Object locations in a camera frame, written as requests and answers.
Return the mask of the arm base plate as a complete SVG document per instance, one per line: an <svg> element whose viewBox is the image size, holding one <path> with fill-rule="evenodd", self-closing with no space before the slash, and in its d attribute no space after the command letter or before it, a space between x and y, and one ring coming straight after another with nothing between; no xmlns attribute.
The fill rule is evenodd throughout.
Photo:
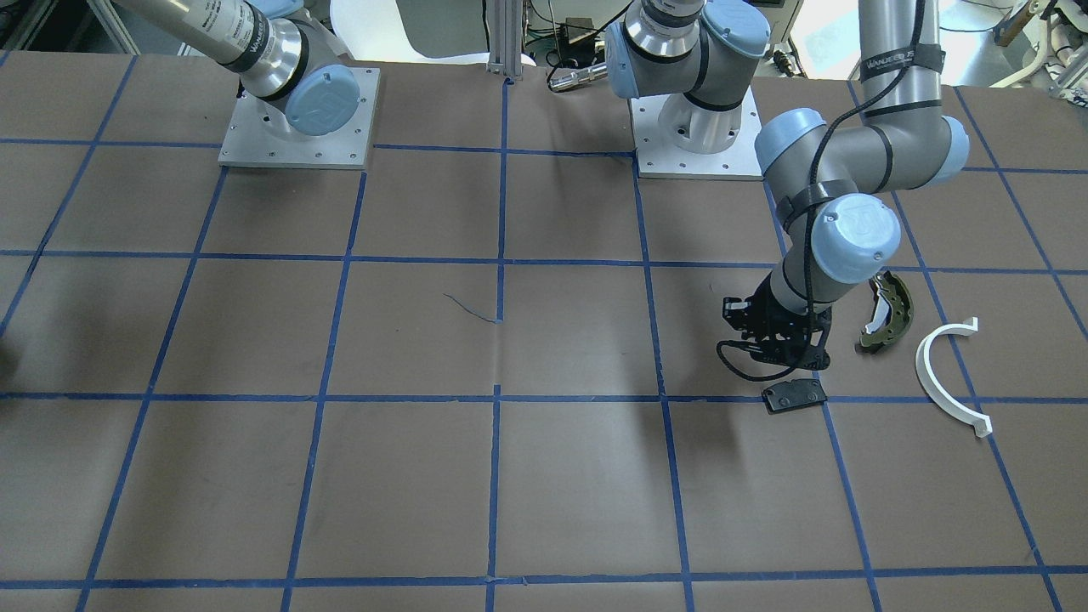
<svg viewBox="0 0 1088 612"><path fill-rule="evenodd" d="M358 109L337 131L311 136L289 127L286 117L248 91L228 121L218 163L245 169L364 170L376 117L378 68L349 68L359 86Z"/></svg>
<svg viewBox="0 0 1088 612"><path fill-rule="evenodd" d="M754 148L762 122L750 88L742 105L724 112L695 107L680 93L633 98L629 105L643 178L762 178Z"/></svg>

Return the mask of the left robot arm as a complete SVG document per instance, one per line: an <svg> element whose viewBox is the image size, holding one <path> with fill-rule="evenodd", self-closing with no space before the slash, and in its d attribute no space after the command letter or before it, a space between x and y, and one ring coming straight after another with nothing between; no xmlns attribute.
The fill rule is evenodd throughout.
<svg viewBox="0 0 1088 612"><path fill-rule="evenodd" d="M791 248L747 298L724 299L738 348L781 375L823 371L831 307L881 271L901 225L881 201L966 163L963 124L942 112L944 51L934 1L862 1L860 105L828 121L811 108L774 117L754 140ZM726 150L772 27L745 1L633 1L603 35L611 88L622 99L667 98L677 147Z"/></svg>

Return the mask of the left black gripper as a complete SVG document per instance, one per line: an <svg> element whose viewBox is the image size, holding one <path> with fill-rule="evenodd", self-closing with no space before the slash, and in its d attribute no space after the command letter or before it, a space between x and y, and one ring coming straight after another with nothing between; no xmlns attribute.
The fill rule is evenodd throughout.
<svg viewBox="0 0 1088 612"><path fill-rule="evenodd" d="M739 340L726 340L724 345L741 348L758 363L804 371L824 371L830 365L826 341L831 309L813 317L794 314L774 299L772 293L759 290L745 301L725 297L722 317L741 333Z"/></svg>

